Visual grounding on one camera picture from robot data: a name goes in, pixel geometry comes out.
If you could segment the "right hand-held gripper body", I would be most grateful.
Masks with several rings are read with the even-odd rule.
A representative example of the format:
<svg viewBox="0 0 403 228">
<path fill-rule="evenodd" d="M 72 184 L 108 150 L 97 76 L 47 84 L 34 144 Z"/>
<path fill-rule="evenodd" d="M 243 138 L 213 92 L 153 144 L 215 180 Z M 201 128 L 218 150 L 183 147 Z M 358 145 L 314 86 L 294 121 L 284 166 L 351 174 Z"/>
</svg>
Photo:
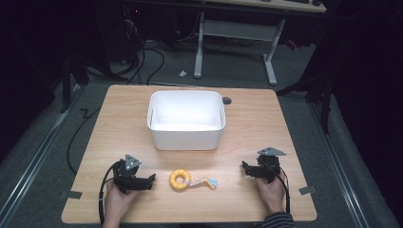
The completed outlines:
<svg viewBox="0 0 403 228">
<path fill-rule="evenodd" d="M 279 156 L 285 156 L 286 153 L 274 147 L 267 147 L 258 152 L 257 158 L 259 165 L 259 178 L 267 179 L 272 182 L 280 173 Z"/>
</svg>

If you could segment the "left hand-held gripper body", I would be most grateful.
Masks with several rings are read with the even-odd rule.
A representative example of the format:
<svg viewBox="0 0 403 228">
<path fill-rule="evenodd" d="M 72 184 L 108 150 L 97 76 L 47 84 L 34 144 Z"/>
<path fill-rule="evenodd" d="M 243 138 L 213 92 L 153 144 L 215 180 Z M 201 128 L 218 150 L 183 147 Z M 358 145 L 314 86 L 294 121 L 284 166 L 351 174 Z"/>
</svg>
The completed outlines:
<svg viewBox="0 0 403 228">
<path fill-rule="evenodd" d="M 126 154 L 123 160 L 119 160 L 113 167 L 114 184 L 122 193 L 131 190 L 139 190 L 137 181 L 137 171 L 142 162 L 131 155 Z"/>
</svg>

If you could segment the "yellow ring rope toy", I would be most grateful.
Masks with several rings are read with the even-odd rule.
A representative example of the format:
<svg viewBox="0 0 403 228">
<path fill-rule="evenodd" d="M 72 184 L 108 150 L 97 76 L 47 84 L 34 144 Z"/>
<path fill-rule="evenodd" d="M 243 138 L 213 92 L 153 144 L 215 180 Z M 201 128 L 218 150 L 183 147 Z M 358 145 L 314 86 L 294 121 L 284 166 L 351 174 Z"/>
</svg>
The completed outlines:
<svg viewBox="0 0 403 228">
<path fill-rule="evenodd" d="M 205 184 L 212 190 L 215 190 L 218 187 L 218 182 L 215 179 L 203 177 L 198 180 L 191 180 L 189 173 L 184 169 L 173 171 L 169 177 L 169 184 L 174 190 L 179 191 L 201 184 Z"/>
</svg>

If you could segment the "white plastic bin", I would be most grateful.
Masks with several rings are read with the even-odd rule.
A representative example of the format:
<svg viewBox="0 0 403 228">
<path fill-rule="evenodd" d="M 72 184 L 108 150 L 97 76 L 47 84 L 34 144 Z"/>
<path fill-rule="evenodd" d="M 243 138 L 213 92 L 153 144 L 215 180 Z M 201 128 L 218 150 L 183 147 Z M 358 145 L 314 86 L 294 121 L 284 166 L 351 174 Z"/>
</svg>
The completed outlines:
<svg viewBox="0 0 403 228">
<path fill-rule="evenodd" d="M 147 126 L 159 150 L 214 150 L 226 126 L 222 96 L 202 90 L 154 92 Z"/>
</svg>

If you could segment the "person's left hand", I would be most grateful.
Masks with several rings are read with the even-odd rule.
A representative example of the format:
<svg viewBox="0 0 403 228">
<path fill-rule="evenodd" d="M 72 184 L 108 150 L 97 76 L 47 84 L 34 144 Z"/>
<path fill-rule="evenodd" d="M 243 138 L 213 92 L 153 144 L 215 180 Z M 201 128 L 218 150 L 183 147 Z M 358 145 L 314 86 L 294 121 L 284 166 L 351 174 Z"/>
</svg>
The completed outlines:
<svg viewBox="0 0 403 228">
<path fill-rule="evenodd" d="M 132 203 L 142 192 L 131 191 L 124 194 L 113 182 L 106 185 L 106 190 L 105 221 L 119 221 L 121 223 Z"/>
</svg>

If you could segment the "person's right hand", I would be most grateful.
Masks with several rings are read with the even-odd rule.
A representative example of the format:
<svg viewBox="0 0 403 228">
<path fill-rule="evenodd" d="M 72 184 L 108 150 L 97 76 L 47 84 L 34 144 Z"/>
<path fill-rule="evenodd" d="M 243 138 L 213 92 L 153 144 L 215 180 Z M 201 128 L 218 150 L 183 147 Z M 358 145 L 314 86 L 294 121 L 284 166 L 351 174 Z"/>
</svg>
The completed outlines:
<svg viewBox="0 0 403 228">
<path fill-rule="evenodd" d="M 282 184 L 285 176 L 280 172 L 279 177 L 268 183 L 266 179 L 255 178 L 258 185 L 261 200 L 267 209 L 269 215 L 283 212 L 283 199 L 285 188 Z"/>
</svg>

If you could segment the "black metal stand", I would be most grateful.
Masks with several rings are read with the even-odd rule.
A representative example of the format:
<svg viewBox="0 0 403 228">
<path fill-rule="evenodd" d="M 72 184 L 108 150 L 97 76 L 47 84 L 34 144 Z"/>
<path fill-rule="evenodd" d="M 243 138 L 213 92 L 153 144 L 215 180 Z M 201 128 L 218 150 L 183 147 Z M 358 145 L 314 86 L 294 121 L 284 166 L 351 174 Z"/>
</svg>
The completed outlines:
<svg viewBox="0 0 403 228">
<path fill-rule="evenodd" d="M 307 91 L 305 101 L 308 104 L 321 102 L 319 123 L 322 130 L 328 134 L 328 121 L 331 111 L 330 104 L 334 78 L 334 73 L 318 74 L 313 77 L 302 79 L 293 85 L 287 86 L 284 89 L 277 91 L 276 94 L 278 96 L 284 96 L 290 92 L 305 89 Z"/>
<path fill-rule="evenodd" d="M 65 113 L 71 103 L 71 78 L 74 78 L 75 82 L 79 86 L 86 86 L 89 82 L 89 78 L 86 73 L 85 62 L 82 58 L 75 54 L 69 54 L 63 62 L 62 73 L 62 96 L 63 105 L 61 113 Z"/>
</svg>

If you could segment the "desk with white legs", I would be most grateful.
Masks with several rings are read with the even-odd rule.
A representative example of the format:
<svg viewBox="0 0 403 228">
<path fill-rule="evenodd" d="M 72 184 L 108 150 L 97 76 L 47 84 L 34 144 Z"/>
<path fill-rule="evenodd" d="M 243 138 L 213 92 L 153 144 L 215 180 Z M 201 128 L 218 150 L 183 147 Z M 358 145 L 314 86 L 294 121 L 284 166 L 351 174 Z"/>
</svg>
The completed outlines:
<svg viewBox="0 0 403 228">
<path fill-rule="evenodd" d="M 257 10 L 278 10 L 279 12 L 325 13 L 327 10 L 323 5 L 323 0 L 201 0 L 203 6 L 208 3 L 252 7 Z M 269 84 L 275 86 L 277 79 L 272 65 L 272 58 L 285 21 L 284 17 L 280 17 L 275 25 L 230 22 L 228 19 L 205 19 L 204 13 L 201 12 L 194 77 L 200 78 L 202 76 L 203 38 L 205 36 L 264 41 L 269 42 L 271 46 L 268 52 L 262 55 L 263 63 Z"/>
</svg>

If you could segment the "metal floor rail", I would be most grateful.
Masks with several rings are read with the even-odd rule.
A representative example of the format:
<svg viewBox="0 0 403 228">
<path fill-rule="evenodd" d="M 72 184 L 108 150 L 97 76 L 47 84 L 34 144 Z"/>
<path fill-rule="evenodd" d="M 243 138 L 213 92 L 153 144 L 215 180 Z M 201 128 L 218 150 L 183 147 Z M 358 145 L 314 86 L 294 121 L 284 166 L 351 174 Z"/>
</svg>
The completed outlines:
<svg viewBox="0 0 403 228">
<path fill-rule="evenodd" d="M 323 130 L 320 121 L 320 114 L 317 106 L 315 104 L 309 104 L 308 108 L 310 110 L 311 115 L 315 120 L 315 124 L 317 129 L 321 135 L 322 140 L 324 141 L 328 160 L 333 169 L 334 175 L 336 177 L 336 181 L 338 183 L 341 194 L 346 202 L 346 205 L 349 209 L 351 217 L 354 221 L 356 228 L 370 228 L 368 220 L 364 215 L 364 212 L 361 208 L 360 203 L 358 202 L 358 198 L 356 196 L 355 190 L 350 183 L 350 180 L 342 167 L 340 159 L 336 153 L 336 148 L 332 142 L 332 139 L 328 133 Z"/>
<path fill-rule="evenodd" d="M 0 228 L 7 228 L 47 158 L 71 107 L 84 90 L 82 86 L 76 86 L 67 107 L 62 104 L 62 92 L 57 91 L 58 98 L 39 114 L 0 164 Z"/>
</svg>

